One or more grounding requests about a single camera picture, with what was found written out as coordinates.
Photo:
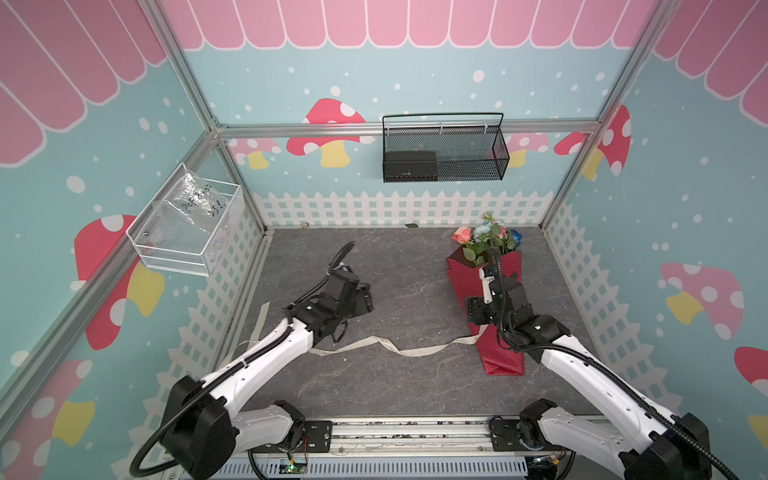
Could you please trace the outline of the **cream ribbon strip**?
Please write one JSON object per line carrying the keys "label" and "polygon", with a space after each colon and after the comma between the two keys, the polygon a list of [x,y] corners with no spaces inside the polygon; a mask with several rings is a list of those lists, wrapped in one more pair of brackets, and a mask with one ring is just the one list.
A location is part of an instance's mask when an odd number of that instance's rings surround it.
{"label": "cream ribbon strip", "polygon": [[[259,341],[258,335],[261,333],[263,326],[266,322],[269,308],[270,308],[269,302],[266,302],[261,305],[259,314],[257,317],[256,327],[252,331],[251,337],[248,340],[237,344],[234,347],[233,352],[230,354],[228,360],[232,360],[235,357],[234,353],[239,348],[251,347],[252,345],[256,344]],[[367,338],[358,340],[356,342],[353,342],[337,350],[322,350],[318,348],[312,348],[309,350],[309,352],[319,357],[327,357],[335,354],[348,353],[351,351],[359,350],[365,347],[378,344],[383,348],[385,348],[386,350],[388,350],[389,352],[397,354],[399,356],[407,357],[407,358],[420,358],[420,357],[435,355],[439,352],[444,351],[445,349],[447,349],[449,346],[452,346],[452,345],[467,345],[467,346],[476,345],[487,329],[488,329],[488,325],[483,325],[480,327],[479,331],[474,335],[459,337],[446,344],[414,348],[414,349],[400,350],[396,347],[396,345],[391,340],[387,338],[378,337],[378,336],[369,336]]]}

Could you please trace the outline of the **dark blue fake rose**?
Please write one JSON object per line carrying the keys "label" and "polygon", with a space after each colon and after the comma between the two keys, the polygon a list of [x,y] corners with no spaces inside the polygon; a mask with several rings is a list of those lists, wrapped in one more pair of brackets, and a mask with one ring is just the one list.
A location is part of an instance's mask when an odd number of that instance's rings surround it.
{"label": "dark blue fake rose", "polygon": [[507,237],[507,248],[510,251],[516,250],[522,242],[522,235],[517,230],[511,229],[507,231]]}

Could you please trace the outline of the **light blue fake flower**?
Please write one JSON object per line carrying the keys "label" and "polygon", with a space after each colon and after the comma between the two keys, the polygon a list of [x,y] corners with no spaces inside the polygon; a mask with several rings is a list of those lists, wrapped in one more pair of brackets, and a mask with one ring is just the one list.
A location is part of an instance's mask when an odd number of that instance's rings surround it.
{"label": "light blue fake flower", "polygon": [[482,222],[470,227],[473,229],[473,241],[471,244],[460,245],[461,253],[470,265],[480,266],[492,260],[491,250],[497,248],[502,255],[511,253],[507,248],[508,237],[499,239],[493,235],[492,227],[494,225],[503,226],[491,212],[486,212],[482,217]]}

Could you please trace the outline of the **pink orange fake rose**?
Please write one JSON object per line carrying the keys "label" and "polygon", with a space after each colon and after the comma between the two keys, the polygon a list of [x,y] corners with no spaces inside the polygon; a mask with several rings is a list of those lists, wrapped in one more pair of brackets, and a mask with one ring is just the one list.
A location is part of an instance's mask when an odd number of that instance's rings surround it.
{"label": "pink orange fake rose", "polygon": [[473,241],[473,229],[470,227],[459,227],[452,235],[452,239],[461,245],[471,244]]}

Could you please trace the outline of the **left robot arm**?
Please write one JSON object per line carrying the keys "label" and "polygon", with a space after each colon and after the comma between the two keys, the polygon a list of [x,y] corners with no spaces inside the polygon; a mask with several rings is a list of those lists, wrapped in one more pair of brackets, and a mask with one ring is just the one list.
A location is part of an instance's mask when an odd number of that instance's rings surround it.
{"label": "left robot arm", "polygon": [[350,319],[372,312],[368,284],[347,266],[330,271],[313,292],[284,310],[262,340],[219,370],[172,387],[161,424],[139,448],[129,473],[149,477],[176,465],[209,479],[234,454],[272,446],[292,454],[307,438],[306,418],[286,401],[248,411],[248,400],[323,339],[339,340]]}

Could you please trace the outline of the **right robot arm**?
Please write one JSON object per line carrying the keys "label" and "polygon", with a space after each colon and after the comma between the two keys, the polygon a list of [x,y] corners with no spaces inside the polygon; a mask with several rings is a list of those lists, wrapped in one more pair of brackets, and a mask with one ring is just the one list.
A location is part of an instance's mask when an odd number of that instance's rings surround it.
{"label": "right robot arm", "polygon": [[593,356],[561,322],[534,312],[523,285],[491,265],[478,273],[482,293],[465,301],[471,323],[493,326],[501,346],[556,373],[608,421],[601,427],[555,402],[523,409],[513,438],[535,451],[548,445],[586,457],[623,479],[709,479],[735,473],[710,450],[709,430],[647,398]]}

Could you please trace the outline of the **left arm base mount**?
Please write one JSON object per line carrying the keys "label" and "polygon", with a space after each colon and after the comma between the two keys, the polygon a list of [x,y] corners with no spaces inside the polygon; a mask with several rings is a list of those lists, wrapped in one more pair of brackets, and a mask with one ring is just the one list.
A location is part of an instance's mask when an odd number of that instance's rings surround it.
{"label": "left arm base mount", "polygon": [[291,453],[329,453],[332,433],[332,421],[297,420],[288,430],[279,448]]}

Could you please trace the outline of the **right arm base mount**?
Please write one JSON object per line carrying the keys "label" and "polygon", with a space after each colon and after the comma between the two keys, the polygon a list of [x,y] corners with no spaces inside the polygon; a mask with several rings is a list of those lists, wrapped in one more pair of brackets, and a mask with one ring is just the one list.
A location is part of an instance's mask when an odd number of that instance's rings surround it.
{"label": "right arm base mount", "polygon": [[537,427],[529,420],[494,416],[488,427],[495,452],[538,451],[544,446]]}

